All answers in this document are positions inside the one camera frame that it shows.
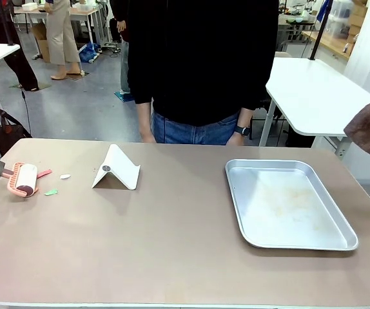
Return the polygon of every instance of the folded white holder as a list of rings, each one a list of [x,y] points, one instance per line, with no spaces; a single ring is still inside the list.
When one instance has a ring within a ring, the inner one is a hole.
[[[112,173],[129,190],[135,190],[138,184],[140,168],[140,165],[136,166],[133,164],[121,148],[112,144],[109,147],[104,162],[97,171],[92,188],[94,188],[106,174]]]

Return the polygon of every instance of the black sleeve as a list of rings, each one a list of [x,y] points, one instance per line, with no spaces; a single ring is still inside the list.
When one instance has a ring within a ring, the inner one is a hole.
[[[110,7],[117,21],[126,21],[128,18],[129,0],[110,0]]]
[[[266,84],[271,74],[275,57],[278,32],[278,0],[247,1],[246,22],[248,30],[245,53],[247,70],[241,87],[242,107],[254,110],[265,98]]]
[[[135,103],[151,102],[152,36],[149,11],[151,0],[130,0],[128,8],[128,83]]]

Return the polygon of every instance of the metal tray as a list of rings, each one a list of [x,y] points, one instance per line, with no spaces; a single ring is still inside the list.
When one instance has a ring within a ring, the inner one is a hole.
[[[256,247],[351,251],[358,239],[304,162],[231,160],[226,166],[243,237]]]

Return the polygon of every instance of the watch band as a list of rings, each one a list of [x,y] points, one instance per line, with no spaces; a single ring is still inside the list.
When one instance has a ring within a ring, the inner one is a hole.
[[[251,132],[251,129],[248,127],[235,127],[235,132],[240,133],[243,136],[248,136],[249,132]]]

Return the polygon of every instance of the hand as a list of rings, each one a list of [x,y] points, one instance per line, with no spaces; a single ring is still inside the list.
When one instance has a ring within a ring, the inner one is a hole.
[[[152,133],[141,135],[141,137],[142,137],[142,142],[144,142],[144,143],[156,144],[156,142],[157,142],[155,140],[155,137],[153,137]]]
[[[244,137],[240,133],[234,132],[234,134],[232,134],[232,136],[226,142],[226,145],[243,146]]]
[[[53,12],[52,5],[50,3],[45,2],[44,10],[46,11],[46,13],[51,14]]]
[[[118,29],[119,33],[121,33],[122,31],[125,31],[125,29],[126,29],[125,21],[118,21],[117,24],[116,24],[116,28]]]

